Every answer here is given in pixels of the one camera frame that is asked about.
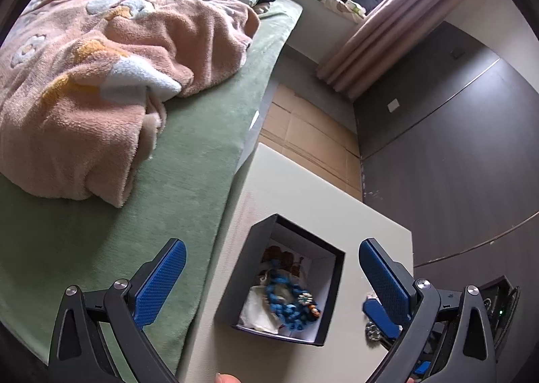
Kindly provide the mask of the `person's right hand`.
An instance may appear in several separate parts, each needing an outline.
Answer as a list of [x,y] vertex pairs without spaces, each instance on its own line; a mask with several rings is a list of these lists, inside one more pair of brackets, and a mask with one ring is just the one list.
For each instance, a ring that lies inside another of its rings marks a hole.
[[240,383],[240,380],[232,375],[217,373],[215,383]]

